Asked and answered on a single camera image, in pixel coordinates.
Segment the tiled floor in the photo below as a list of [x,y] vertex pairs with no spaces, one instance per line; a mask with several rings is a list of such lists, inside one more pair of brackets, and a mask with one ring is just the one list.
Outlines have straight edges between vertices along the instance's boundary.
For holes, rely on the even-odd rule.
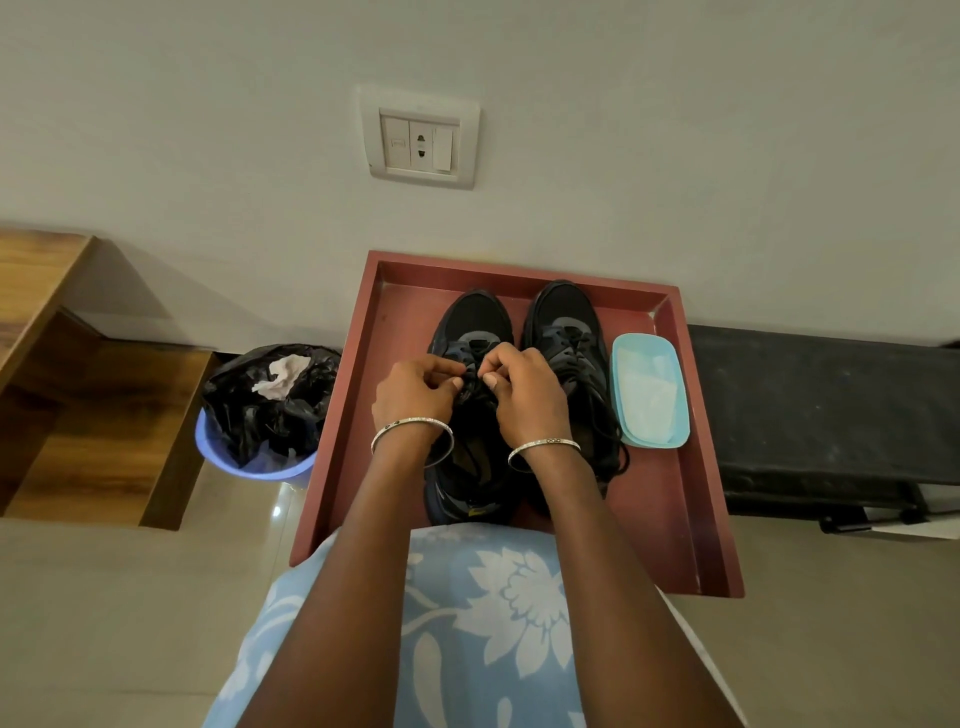
[[204,466],[176,533],[0,520],[0,725],[199,726],[302,505]]
[[[0,725],[198,726],[301,507],[204,467],[178,533],[0,520]],[[733,527],[748,597],[675,603],[752,725],[960,725],[960,544]]]

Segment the red tray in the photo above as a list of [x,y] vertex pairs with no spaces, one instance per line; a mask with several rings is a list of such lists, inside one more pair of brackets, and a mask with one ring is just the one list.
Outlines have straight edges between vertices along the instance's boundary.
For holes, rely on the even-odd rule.
[[[666,592],[743,596],[679,289],[378,251],[368,255],[360,281],[291,566],[343,523],[370,463],[374,390],[394,362],[426,351],[437,322],[464,291],[492,291],[520,332],[530,302],[548,281],[560,277],[587,291],[608,343],[628,331],[656,333],[676,347],[684,370],[690,439],[679,449],[631,448],[630,469],[610,484],[610,509]],[[429,523],[419,499],[417,526],[422,525]],[[517,511],[514,525],[551,530],[550,521],[526,504]]]

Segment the light blue container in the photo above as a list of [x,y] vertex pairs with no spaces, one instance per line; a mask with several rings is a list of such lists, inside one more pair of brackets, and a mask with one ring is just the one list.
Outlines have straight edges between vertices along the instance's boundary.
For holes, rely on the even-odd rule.
[[295,488],[306,488],[310,483],[313,462],[317,459],[316,452],[310,453],[296,465],[279,470],[278,456],[270,450],[267,443],[263,443],[256,457],[243,468],[239,468],[227,448],[220,441],[215,427],[216,425],[207,420],[206,412],[200,410],[200,417],[197,418],[197,429],[194,433],[197,440],[197,449],[207,460],[225,473],[239,475],[250,480],[283,480]]
[[678,448],[690,436],[690,413],[673,344],[649,333],[613,339],[611,383],[623,442],[638,448]]

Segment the hand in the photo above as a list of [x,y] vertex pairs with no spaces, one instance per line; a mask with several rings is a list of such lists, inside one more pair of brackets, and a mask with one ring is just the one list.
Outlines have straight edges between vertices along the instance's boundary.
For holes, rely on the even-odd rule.
[[500,344],[484,357],[477,375],[496,396],[500,434],[511,448],[550,437],[571,439],[566,395],[539,351]]
[[[464,386],[461,375],[466,370],[458,361],[433,354],[398,361],[376,387],[376,401],[371,408],[373,425],[379,430],[408,417],[432,417],[448,423],[453,413],[453,399]],[[391,430],[383,440],[392,439],[401,430],[406,430],[405,437],[419,433],[418,439],[427,447],[443,432],[430,424],[404,425]]]

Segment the black sneaker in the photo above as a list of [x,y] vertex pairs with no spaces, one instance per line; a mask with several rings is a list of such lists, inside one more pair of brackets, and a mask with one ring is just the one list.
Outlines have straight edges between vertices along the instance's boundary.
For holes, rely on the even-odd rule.
[[[605,497],[610,481],[630,466],[630,453],[620,442],[620,422],[611,406],[607,345],[587,294],[569,280],[547,284],[527,313],[521,345],[539,349],[557,375],[566,392],[573,439]],[[546,499],[536,479],[529,478],[527,483],[530,504],[547,515]]]
[[[453,452],[426,472],[423,500],[434,525],[505,523],[516,510],[520,491],[510,487],[510,448],[496,421],[496,398],[476,375],[493,347],[513,340],[507,309],[492,293],[480,290],[468,291],[453,302],[434,334],[430,353],[467,365],[464,388],[450,418]],[[440,437],[430,459],[443,455],[447,447],[446,438]]]

